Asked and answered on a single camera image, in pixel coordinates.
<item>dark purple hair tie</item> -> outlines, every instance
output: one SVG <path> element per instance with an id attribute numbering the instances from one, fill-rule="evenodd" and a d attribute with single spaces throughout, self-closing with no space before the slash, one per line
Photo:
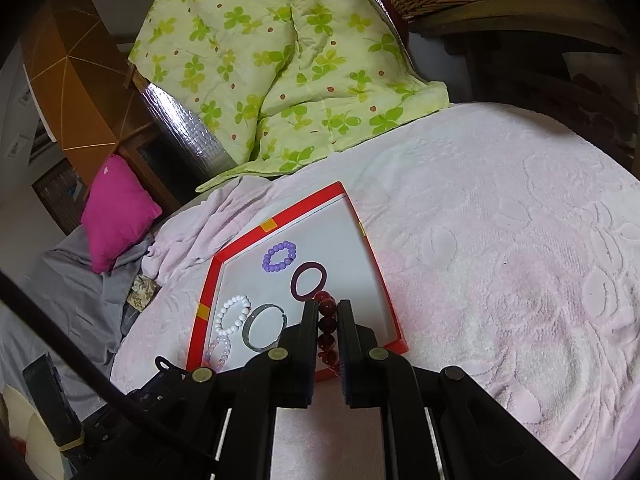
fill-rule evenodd
<path id="1" fill-rule="evenodd" d="M 318 283 L 318 286 L 316 286 L 316 288 L 311 292 L 300 295 L 298 294 L 298 278 L 300 277 L 300 274 L 309 269 L 318 269 L 320 271 L 320 273 L 322 274 L 322 276 L 320 277 L 320 283 Z M 293 273 L 293 277 L 291 278 L 291 295 L 298 301 L 311 300 L 316 292 L 320 292 L 324 288 L 325 283 L 326 269 L 317 262 L 305 262 L 300 265 Z"/>

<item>pink bedspread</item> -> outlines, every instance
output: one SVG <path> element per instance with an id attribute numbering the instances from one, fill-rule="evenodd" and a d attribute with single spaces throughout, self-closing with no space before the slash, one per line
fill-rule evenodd
<path id="1" fill-rule="evenodd" d="M 580 478 L 609 480 L 640 436 L 640 184 L 555 121 L 453 107 L 269 182 L 244 178 L 165 225 L 165 283 L 116 356 L 128 391 L 184 365 L 208 260 L 335 180 L 364 224 L 415 365 L 457 364 Z M 318 385 L 280 410 L 273 479 L 383 477 L 376 412 Z"/>

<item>black cable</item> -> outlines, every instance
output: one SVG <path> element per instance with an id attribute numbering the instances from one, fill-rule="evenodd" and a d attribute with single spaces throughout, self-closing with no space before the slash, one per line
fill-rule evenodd
<path id="1" fill-rule="evenodd" d="M 96 368 L 65 333 L 0 270 L 0 301 L 25 322 L 78 376 L 124 418 L 169 446 L 197 459 L 215 473 L 217 462 L 141 410 Z"/>

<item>magenta cushion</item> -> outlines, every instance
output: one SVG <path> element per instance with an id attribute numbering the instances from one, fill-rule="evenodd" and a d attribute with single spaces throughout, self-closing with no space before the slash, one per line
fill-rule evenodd
<path id="1" fill-rule="evenodd" d="M 161 214 L 126 161 L 111 155 L 98 170 L 82 213 L 92 271 L 111 270 L 116 258 L 142 240 Z"/>

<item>screw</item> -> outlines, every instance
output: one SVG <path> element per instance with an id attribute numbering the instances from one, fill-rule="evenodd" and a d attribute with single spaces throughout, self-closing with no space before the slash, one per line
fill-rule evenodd
<path id="1" fill-rule="evenodd" d="M 282 361 L 288 355 L 289 352 L 287 352 L 287 349 L 281 346 L 276 346 L 276 348 L 269 350 L 269 359 L 272 361 Z"/>
<path id="2" fill-rule="evenodd" d="M 197 370 L 194 370 L 193 374 L 191 374 L 191 379 L 193 379 L 197 383 L 206 383 L 212 377 L 213 377 L 213 370 L 211 370 L 211 368 L 207 368 L 206 366 L 203 366 L 202 368 L 198 368 Z"/>
<path id="3" fill-rule="evenodd" d="M 452 381 L 459 381 L 465 376 L 465 371 L 458 366 L 447 366 L 444 374 Z"/>
<path id="4" fill-rule="evenodd" d="M 369 350 L 369 357 L 376 361 L 384 361 L 389 357 L 389 352 L 386 349 L 377 346 Z"/>

